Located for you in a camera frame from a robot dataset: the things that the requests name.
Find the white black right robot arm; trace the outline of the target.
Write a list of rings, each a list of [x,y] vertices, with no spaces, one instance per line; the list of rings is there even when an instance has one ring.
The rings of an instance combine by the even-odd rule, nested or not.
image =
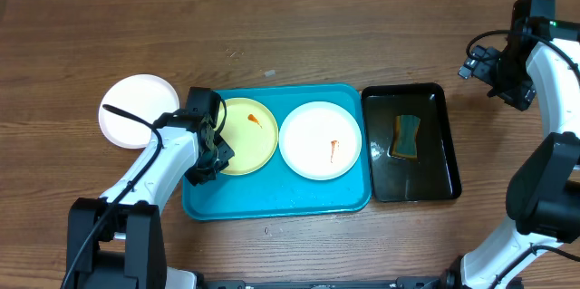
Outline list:
[[[460,74],[521,111],[536,96],[544,139],[510,180],[502,223],[428,288],[519,288],[517,275],[546,252],[579,259],[560,248],[579,237],[579,187],[569,179],[579,168],[579,26],[520,17],[503,34],[502,53],[468,47]]]

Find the white pink plate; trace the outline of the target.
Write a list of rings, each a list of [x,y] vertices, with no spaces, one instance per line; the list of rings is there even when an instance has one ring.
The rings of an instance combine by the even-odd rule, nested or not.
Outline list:
[[[115,83],[103,96],[98,122],[104,137],[125,149],[145,148],[151,130],[137,121],[124,118],[102,106],[109,104],[152,124],[162,113],[179,108],[179,96],[164,79],[151,74],[137,74]]]

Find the green yellow sponge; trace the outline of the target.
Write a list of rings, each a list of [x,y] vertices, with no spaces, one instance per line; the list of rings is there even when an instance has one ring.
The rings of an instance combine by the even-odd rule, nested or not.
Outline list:
[[[398,115],[393,124],[391,155],[399,159],[416,159],[417,133],[421,119],[415,115]]]

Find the white plate blue rim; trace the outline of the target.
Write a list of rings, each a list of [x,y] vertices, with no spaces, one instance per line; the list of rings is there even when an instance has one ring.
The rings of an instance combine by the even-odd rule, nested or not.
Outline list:
[[[286,165],[311,180],[342,176],[362,151],[362,132],[354,116],[328,101],[311,101],[295,108],[283,121],[279,135]]]

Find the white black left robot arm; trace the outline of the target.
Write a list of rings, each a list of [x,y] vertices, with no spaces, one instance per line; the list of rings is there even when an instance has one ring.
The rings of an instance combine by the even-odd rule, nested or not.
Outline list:
[[[195,288],[198,276],[168,266],[162,210],[182,179],[201,185],[233,157],[216,113],[162,114],[145,127],[150,143],[98,198],[69,211],[64,288]]]

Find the yellow plate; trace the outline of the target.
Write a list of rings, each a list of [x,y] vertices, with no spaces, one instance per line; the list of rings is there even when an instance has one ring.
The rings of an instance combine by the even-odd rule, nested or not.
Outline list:
[[[218,113],[218,124],[226,119],[220,135],[235,155],[222,170],[229,176],[242,176],[264,167],[274,155],[278,126],[273,113],[259,101],[248,98],[225,100]]]

